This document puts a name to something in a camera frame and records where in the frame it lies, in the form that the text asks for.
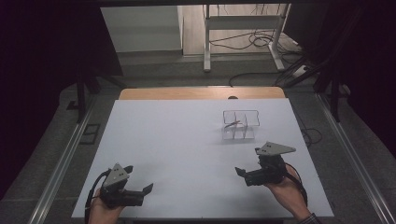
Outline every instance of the sleeve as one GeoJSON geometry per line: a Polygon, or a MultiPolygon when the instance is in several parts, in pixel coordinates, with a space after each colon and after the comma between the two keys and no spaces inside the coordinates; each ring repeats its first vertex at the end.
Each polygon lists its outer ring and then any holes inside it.
{"type": "Polygon", "coordinates": [[[304,219],[298,224],[322,224],[321,221],[317,218],[315,213],[313,213],[310,217],[304,219]]]}

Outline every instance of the metal frame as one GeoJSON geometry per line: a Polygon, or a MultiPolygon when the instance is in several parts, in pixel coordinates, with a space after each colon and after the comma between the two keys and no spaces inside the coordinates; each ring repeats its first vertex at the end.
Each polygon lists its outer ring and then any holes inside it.
{"type": "Polygon", "coordinates": [[[55,199],[55,195],[58,192],[59,187],[61,186],[62,180],[64,179],[64,175],[66,174],[70,161],[73,159],[73,155],[78,146],[79,139],[84,133],[85,126],[87,125],[88,120],[91,117],[92,109],[96,102],[96,97],[96,95],[92,95],[91,99],[89,99],[87,113],[85,114],[82,121],[76,126],[73,135],[71,136],[66,148],[64,149],[64,153],[56,164],[56,167],[49,178],[49,182],[44,188],[43,194],[38,200],[38,203],[35,206],[35,210],[33,211],[28,221],[29,224],[44,223],[44,220],[47,217],[47,213],[50,210],[52,202],[55,199]]]}
{"type": "Polygon", "coordinates": [[[350,164],[352,165],[353,170],[356,173],[361,185],[363,186],[364,190],[369,197],[374,210],[378,214],[379,219],[384,224],[391,224],[396,223],[393,214],[390,212],[388,203],[386,202],[384,196],[381,194],[378,186],[375,184],[374,180],[370,177],[369,173],[367,172],[366,168],[364,167],[361,159],[356,153],[355,148],[351,144],[347,134],[345,133],[342,125],[335,120],[332,116],[332,112],[329,110],[329,103],[324,96],[324,93],[318,94],[318,100],[320,101],[320,105],[323,109],[324,114],[326,115],[327,120],[329,121],[334,133],[340,142],[341,146],[343,147],[346,157],[348,158],[350,164]]]}
{"type": "Polygon", "coordinates": [[[277,43],[282,33],[286,14],[290,4],[286,4],[280,15],[271,16],[214,16],[210,17],[210,5],[206,5],[205,16],[205,50],[204,71],[210,72],[210,41],[211,30],[251,30],[251,29],[274,29],[274,41],[268,46],[278,71],[285,70],[285,66],[277,51],[277,43]]]}

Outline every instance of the white board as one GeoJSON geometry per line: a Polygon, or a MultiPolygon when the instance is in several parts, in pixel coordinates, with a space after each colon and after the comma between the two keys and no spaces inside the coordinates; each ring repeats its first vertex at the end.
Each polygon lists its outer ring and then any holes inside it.
{"type": "Polygon", "coordinates": [[[266,141],[296,148],[282,158],[300,173],[310,211],[333,217],[288,99],[116,101],[72,217],[84,217],[94,180],[116,162],[134,167],[126,189],[154,183],[143,206],[121,217],[292,217],[269,189],[247,187],[234,169],[260,169],[254,148],[266,141]],[[224,110],[258,110],[255,138],[223,140],[224,110]]]}

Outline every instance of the wire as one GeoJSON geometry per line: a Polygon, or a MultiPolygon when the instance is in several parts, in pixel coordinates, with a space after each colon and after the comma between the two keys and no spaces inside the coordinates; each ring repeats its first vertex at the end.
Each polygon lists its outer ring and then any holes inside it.
{"type": "Polygon", "coordinates": [[[289,165],[289,166],[294,170],[294,172],[297,174],[297,176],[298,176],[298,178],[299,178],[299,180],[300,180],[300,183],[303,184],[303,180],[301,179],[300,174],[298,173],[297,169],[294,168],[294,166],[292,166],[291,164],[289,164],[289,163],[287,163],[287,162],[285,162],[285,164],[289,165]]]}
{"type": "Polygon", "coordinates": [[[322,134],[318,129],[315,128],[309,128],[307,129],[303,119],[301,118],[300,114],[297,112],[296,107],[290,102],[291,107],[293,108],[294,113],[296,114],[297,118],[300,120],[301,124],[303,125],[303,128],[301,129],[301,133],[303,134],[303,139],[305,140],[306,147],[310,148],[313,144],[319,143],[322,140],[322,134]],[[314,131],[318,133],[319,138],[316,141],[312,140],[312,136],[309,134],[309,131],[314,131]]]}
{"type": "Polygon", "coordinates": [[[281,53],[280,54],[280,58],[285,62],[285,63],[289,63],[289,64],[293,64],[293,63],[296,63],[297,61],[295,61],[295,62],[291,62],[291,61],[289,61],[289,60],[286,60],[285,59],[285,55],[303,55],[300,51],[296,51],[296,52],[285,52],[285,53],[281,53]]]}
{"type": "Polygon", "coordinates": [[[227,11],[227,8],[225,8],[225,5],[224,5],[224,11],[225,11],[225,13],[227,13],[227,15],[228,15],[228,11],[227,11]]]}
{"type": "MultiPolygon", "coordinates": [[[[262,4],[262,12],[263,13],[265,8],[265,4],[262,4]]],[[[259,10],[259,4],[256,4],[255,8],[253,9],[253,11],[250,12],[250,15],[256,11],[256,15],[258,14],[258,10],[259,10]]],[[[280,10],[280,4],[278,4],[277,7],[277,11],[276,11],[276,15],[279,13],[280,10]]],[[[206,25],[206,20],[205,20],[205,9],[204,9],[204,5],[202,5],[202,11],[203,11],[203,16],[204,16],[204,24],[206,25]]],[[[234,36],[230,36],[230,37],[226,37],[226,38],[222,38],[222,39],[216,39],[216,40],[209,40],[209,43],[213,46],[216,47],[223,47],[226,49],[236,49],[236,50],[240,50],[240,49],[247,49],[250,46],[255,46],[257,48],[261,48],[261,47],[265,47],[268,46],[269,43],[271,41],[273,41],[274,39],[274,31],[272,30],[272,35],[267,35],[265,33],[265,30],[262,31],[258,31],[257,29],[254,32],[249,32],[247,34],[242,34],[242,35],[234,35],[234,36]],[[250,42],[250,44],[248,44],[247,46],[241,47],[241,48],[235,48],[235,47],[231,47],[231,46],[227,46],[227,45],[222,45],[222,44],[215,44],[215,42],[218,41],[222,41],[222,40],[228,40],[228,39],[233,39],[233,38],[237,38],[237,37],[241,37],[241,36],[245,36],[245,35],[249,35],[248,37],[248,41],[250,42]]]]}
{"type": "Polygon", "coordinates": [[[95,191],[96,185],[98,184],[99,180],[103,177],[103,176],[108,176],[111,172],[111,169],[108,169],[107,171],[101,173],[95,180],[95,182],[93,183],[93,186],[88,194],[88,198],[87,198],[87,202],[85,202],[85,223],[87,224],[90,218],[90,212],[91,212],[91,201],[93,199],[93,193],[95,191]]]}
{"type": "Polygon", "coordinates": [[[286,83],[286,81],[293,76],[295,71],[297,71],[301,66],[303,66],[306,63],[306,61],[307,58],[303,56],[295,63],[293,63],[290,67],[288,67],[285,71],[282,72],[282,74],[274,82],[273,86],[282,87],[286,83]]]}
{"type": "Polygon", "coordinates": [[[276,74],[279,74],[279,73],[277,73],[277,72],[274,72],[274,73],[265,73],[265,72],[261,72],[261,73],[242,73],[242,74],[238,74],[238,75],[235,75],[235,76],[231,77],[228,80],[228,85],[230,87],[233,87],[232,81],[234,79],[236,79],[237,77],[251,76],[251,75],[276,75],[276,74]]]}

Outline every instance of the gray floor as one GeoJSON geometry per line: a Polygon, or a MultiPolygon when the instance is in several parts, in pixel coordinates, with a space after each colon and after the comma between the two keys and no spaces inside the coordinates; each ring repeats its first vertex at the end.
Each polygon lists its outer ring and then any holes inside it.
{"type": "MultiPolygon", "coordinates": [[[[200,57],[133,56],[127,54],[120,56],[124,77],[119,77],[119,80],[126,86],[135,88],[228,86],[229,78],[237,74],[276,71],[270,56],[266,54],[215,57],[212,61],[211,73],[203,72],[200,57]]],[[[277,76],[277,74],[246,75],[236,78],[233,84],[235,86],[271,86],[277,76]]],[[[83,223],[82,219],[72,219],[71,214],[100,143],[111,108],[120,94],[118,86],[101,78],[98,79],[102,90],[96,95],[89,124],[100,124],[99,136],[92,145],[78,145],[45,223],[83,223]]],[[[321,133],[321,140],[308,149],[335,215],[335,217],[322,220],[324,223],[381,223],[345,151],[327,121],[318,97],[312,90],[314,81],[315,78],[312,77],[284,91],[294,107],[301,128],[317,129],[321,133]]],[[[56,163],[76,128],[78,112],[66,110],[69,102],[75,101],[76,98],[75,86],[62,92],[59,108],[46,133],[6,197],[0,202],[1,223],[26,223],[31,217],[56,163]]],[[[390,210],[395,214],[396,178],[389,175],[389,171],[396,168],[396,160],[347,105],[344,98],[340,101],[340,117],[361,160],[385,196],[390,210]]],[[[317,132],[308,132],[313,142],[320,139],[317,132]]],[[[83,136],[81,141],[89,142],[91,138],[83,136]]],[[[120,220],[120,223],[127,222],[129,220],[120,220]]],[[[295,223],[295,221],[286,220],[285,223],[295,223]]]]}

